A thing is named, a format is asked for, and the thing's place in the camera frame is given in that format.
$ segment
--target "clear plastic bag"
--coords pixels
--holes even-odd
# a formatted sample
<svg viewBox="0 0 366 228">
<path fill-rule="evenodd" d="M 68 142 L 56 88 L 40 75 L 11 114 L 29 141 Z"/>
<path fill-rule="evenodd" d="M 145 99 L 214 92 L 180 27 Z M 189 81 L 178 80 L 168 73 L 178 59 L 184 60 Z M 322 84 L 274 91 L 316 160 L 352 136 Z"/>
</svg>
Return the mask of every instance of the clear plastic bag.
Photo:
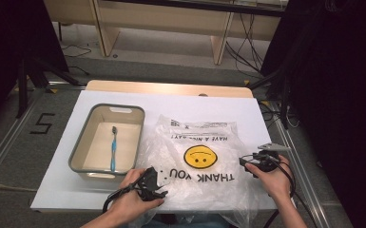
<svg viewBox="0 0 366 228">
<path fill-rule="evenodd" d="M 139 151 L 137 167 L 153 166 L 171 182 L 164 208 L 220 214 L 239 227 L 249 227 L 258 213 L 257 188 L 239 165 L 248 154 L 237 134 L 236 123 L 180 123 L 160 116 L 153 134 Z M 135 221 L 149 222 L 157 209 Z"/>
</svg>

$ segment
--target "yellow smiley face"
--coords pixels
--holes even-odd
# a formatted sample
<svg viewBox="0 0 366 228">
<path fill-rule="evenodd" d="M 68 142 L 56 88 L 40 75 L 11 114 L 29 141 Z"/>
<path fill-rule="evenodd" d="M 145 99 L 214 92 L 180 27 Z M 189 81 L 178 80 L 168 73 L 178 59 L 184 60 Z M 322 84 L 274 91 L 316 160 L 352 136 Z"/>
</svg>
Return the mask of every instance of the yellow smiley face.
<svg viewBox="0 0 366 228">
<path fill-rule="evenodd" d="M 212 166 L 218 160 L 218 156 L 209 147 L 196 145 L 185 151 L 183 159 L 193 168 L 204 169 Z"/>
</svg>

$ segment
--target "blue toothbrush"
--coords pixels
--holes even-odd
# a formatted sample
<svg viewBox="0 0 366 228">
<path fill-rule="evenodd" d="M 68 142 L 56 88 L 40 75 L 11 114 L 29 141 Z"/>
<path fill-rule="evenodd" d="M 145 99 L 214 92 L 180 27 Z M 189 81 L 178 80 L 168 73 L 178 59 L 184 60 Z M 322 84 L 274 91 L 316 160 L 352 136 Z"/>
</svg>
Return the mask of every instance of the blue toothbrush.
<svg viewBox="0 0 366 228">
<path fill-rule="evenodd" d="M 111 165 L 110 169 L 111 172 L 115 171 L 115 150 L 117 149 L 117 127 L 112 126 L 112 133 L 114 134 L 114 140 L 112 141 L 111 145 Z"/>
</svg>

